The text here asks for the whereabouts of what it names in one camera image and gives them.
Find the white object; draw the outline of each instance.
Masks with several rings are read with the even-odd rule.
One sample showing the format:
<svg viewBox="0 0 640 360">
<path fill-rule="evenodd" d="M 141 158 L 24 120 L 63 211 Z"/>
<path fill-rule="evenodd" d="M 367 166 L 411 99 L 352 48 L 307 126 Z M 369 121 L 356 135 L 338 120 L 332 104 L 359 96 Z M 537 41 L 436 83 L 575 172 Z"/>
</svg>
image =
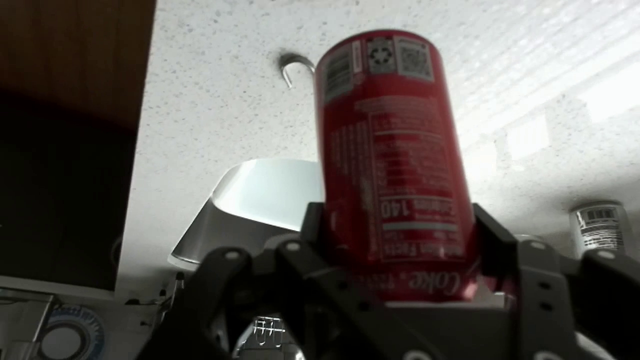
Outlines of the white object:
<svg viewBox="0 0 640 360">
<path fill-rule="evenodd" d="M 222 211 L 300 230 L 305 205 L 324 202 L 318 161 L 260 158 L 222 175 L 212 198 Z"/>
</svg>

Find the barcode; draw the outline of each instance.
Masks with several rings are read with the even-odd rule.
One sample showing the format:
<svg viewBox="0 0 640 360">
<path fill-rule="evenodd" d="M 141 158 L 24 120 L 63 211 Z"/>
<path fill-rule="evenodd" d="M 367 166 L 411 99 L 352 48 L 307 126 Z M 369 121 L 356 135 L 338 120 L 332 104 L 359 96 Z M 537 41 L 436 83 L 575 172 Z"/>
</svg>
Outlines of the barcode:
<svg viewBox="0 0 640 360">
<path fill-rule="evenodd" d="M 611 217 L 615 217 L 611 208 L 595 208 L 586 211 L 586 220 L 611 220 Z"/>
<path fill-rule="evenodd" d="M 613 228 L 604 228 L 604 230 L 584 230 L 582 240 L 584 247 L 621 247 L 618 240 L 618 232 Z"/>
<path fill-rule="evenodd" d="M 588 208 L 577 211 L 579 228 L 615 223 L 618 214 L 615 208 Z"/>
<path fill-rule="evenodd" d="M 354 52 L 354 72 L 362 72 L 362 54 L 359 54 L 359 41 L 352 41 Z"/>
<path fill-rule="evenodd" d="M 369 74 L 396 72 L 394 41 L 390 37 L 369 37 L 365 41 L 365 58 Z"/>
<path fill-rule="evenodd" d="M 285 329 L 279 318 L 258 315 L 254 318 L 254 331 L 273 334 L 273 331 L 285 331 Z"/>
<path fill-rule="evenodd" d="M 419 43 L 408 37 L 397 37 L 396 48 L 397 48 L 397 74 L 419 78 L 419 79 L 434 79 L 431 58 L 425 43 Z"/>
<path fill-rule="evenodd" d="M 352 85 L 352 52 L 349 48 L 338 48 L 324 67 L 324 101 L 352 92 Z"/>
</svg>

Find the black device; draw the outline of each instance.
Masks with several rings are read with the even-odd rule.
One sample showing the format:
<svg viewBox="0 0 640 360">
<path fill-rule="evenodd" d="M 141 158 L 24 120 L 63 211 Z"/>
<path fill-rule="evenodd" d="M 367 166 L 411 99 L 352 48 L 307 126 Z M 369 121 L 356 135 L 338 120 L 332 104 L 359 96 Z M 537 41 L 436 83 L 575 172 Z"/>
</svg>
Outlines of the black device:
<svg viewBox="0 0 640 360">
<path fill-rule="evenodd" d="M 300 234 L 251 257 L 210 251 L 139 360 L 225 360 L 255 315 L 278 314 L 307 360 L 594 360 L 575 329 L 620 360 L 640 357 L 640 264 L 615 250 L 571 259 L 543 242 L 517 242 L 474 205 L 481 273 L 504 307 L 383 306 L 325 262 L 321 204 Z"/>
</svg>

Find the aluminum can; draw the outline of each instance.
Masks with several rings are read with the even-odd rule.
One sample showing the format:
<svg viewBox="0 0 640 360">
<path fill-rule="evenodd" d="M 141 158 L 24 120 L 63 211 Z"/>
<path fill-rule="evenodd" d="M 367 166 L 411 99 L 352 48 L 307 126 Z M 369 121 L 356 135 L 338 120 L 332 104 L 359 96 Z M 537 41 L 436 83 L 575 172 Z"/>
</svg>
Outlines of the aluminum can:
<svg viewBox="0 0 640 360">
<path fill-rule="evenodd" d="M 316 69 L 330 256 L 386 302 L 474 293 L 478 242 L 436 45 L 373 29 Z"/>
</svg>

